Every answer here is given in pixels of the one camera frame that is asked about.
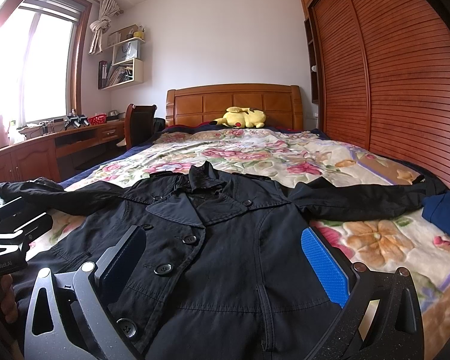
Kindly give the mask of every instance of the drawer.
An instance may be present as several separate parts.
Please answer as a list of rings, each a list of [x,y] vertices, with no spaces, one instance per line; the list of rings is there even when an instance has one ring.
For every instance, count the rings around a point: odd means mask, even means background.
[[[97,131],[97,136],[100,143],[123,139],[125,137],[124,125],[103,127]]]

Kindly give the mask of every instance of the floral blanket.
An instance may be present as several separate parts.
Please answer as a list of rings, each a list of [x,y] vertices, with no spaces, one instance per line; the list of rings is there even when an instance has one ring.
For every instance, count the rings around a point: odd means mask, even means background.
[[[226,172],[269,176],[288,187],[320,176],[336,186],[411,184],[418,176],[399,163],[350,144],[318,139],[309,132],[226,129],[165,132],[152,147],[100,167],[68,190],[97,180],[128,187],[154,172],[188,173],[192,165],[204,161]],[[84,220],[58,211],[53,218],[53,228],[32,244],[27,258],[48,250]],[[405,266],[412,272],[423,316],[425,359],[432,359],[450,337],[450,238],[423,219],[421,210],[393,220],[313,225],[353,262],[362,261],[370,269],[385,272]],[[372,302],[361,326],[364,332],[374,307]]]

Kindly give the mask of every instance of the pink figurine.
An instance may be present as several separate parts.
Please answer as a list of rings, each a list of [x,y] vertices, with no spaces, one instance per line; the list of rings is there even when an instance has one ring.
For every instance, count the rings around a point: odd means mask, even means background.
[[[8,122],[8,129],[5,131],[3,125],[3,116],[0,115],[0,149],[10,145],[10,139],[8,138],[8,132],[10,130],[10,122]]]

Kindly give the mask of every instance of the red basket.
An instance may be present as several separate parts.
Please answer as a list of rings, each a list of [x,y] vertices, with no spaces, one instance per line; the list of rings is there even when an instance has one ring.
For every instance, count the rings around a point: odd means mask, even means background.
[[[99,114],[88,118],[91,125],[104,124],[107,121],[106,114]]]

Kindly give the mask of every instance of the coat sleeve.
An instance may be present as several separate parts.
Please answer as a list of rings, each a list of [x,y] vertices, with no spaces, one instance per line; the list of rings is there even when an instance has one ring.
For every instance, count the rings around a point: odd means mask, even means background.
[[[85,216],[102,209],[124,192],[124,188],[105,181],[70,192],[46,179],[0,184],[0,197],[6,202],[23,197],[43,209],[55,208],[70,215]]]
[[[353,185],[311,189],[296,186],[289,198],[310,218],[338,221],[391,219],[422,207],[423,198],[446,191],[441,181],[425,177],[413,185]]]

